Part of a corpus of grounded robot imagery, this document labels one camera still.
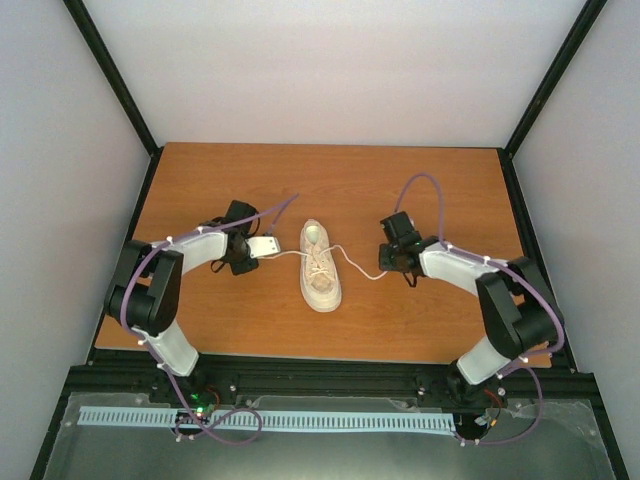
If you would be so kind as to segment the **white shoelace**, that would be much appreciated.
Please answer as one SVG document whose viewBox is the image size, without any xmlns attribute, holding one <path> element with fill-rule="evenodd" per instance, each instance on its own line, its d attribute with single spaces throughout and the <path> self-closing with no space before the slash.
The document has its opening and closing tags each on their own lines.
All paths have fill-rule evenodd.
<svg viewBox="0 0 640 480">
<path fill-rule="evenodd" d="M 386 271 L 380 270 L 380 272 L 377 273 L 376 275 L 370 274 L 361 265 L 359 265 L 354 260 L 352 260 L 351 257 L 348 255 L 347 251 L 345 250 L 345 248 L 342 245 L 339 245 L 339 244 L 331 245 L 331 246 L 325 248 L 324 250 L 322 250 L 321 253 L 327 253 L 327 252 L 331 252 L 331 251 L 334 251 L 334 250 L 340 251 L 341 254 L 343 255 L 345 261 L 349 265 L 354 267 L 359 273 L 361 273 L 366 279 L 368 279 L 370 281 L 380 280 L 380 279 L 384 278 L 388 273 Z M 288 250 L 288 251 L 279 252 L 277 254 L 268 255 L 266 257 L 262 257 L 262 258 L 260 258 L 260 260 L 274 260 L 274 259 L 277 259 L 277 258 L 280 258 L 280 257 L 283 257 L 283 256 L 287 256 L 287 255 L 296 255 L 296 256 L 299 256 L 301 258 L 306 258 L 306 257 L 309 257 L 311 254 L 306 253 L 306 252 L 302 252 L 302 251 L 298 251 L 298 250 Z"/>
</svg>

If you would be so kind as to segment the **white sneaker shoe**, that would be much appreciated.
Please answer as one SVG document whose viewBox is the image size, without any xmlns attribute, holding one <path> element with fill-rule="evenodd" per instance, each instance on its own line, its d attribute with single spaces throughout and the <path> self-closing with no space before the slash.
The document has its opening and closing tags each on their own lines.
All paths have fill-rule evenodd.
<svg viewBox="0 0 640 480">
<path fill-rule="evenodd" d="M 335 311 L 342 300 L 341 283 L 327 230 L 317 220 L 309 219 L 302 227 L 300 252 L 300 287 L 305 302 L 316 312 Z"/>
</svg>

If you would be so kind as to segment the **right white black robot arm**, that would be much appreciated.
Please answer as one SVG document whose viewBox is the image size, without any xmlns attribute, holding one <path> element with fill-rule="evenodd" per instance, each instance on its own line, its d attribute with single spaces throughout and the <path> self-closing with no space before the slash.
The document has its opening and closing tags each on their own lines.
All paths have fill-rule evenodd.
<svg viewBox="0 0 640 480">
<path fill-rule="evenodd" d="M 479 301 L 485 335 L 452 363 L 445 377 L 454 402 L 469 402 L 491 378 L 512 371 L 517 361 L 525 364 L 533 354 L 563 348 L 564 320 L 535 262 L 480 256 L 437 236 L 422 237 L 404 211 L 380 224 L 386 237 L 379 246 L 382 271 L 402 274 L 411 288 L 420 278 L 443 281 Z"/>
</svg>

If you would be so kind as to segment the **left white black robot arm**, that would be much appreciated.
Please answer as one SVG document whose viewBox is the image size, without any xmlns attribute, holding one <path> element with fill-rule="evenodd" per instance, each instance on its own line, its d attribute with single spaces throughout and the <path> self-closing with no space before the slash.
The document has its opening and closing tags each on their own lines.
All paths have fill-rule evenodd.
<svg viewBox="0 0 640 480">
<path fill-rule="evenodd" d="M 135 335 L 173 375 L 172 388 L 186 402 L 201 400 L 208 378 L 195 369 L 199 354 L 177 321 L 182 277 L 205 264 L 229 265 L 235 275 L 258 266 L 251 256 L 255 207 L 234 200 L 226 214 L 195 230 L 154 244 L 128 241 L 121 251 L 104 300 L 105 313 Z"/>
</svg>

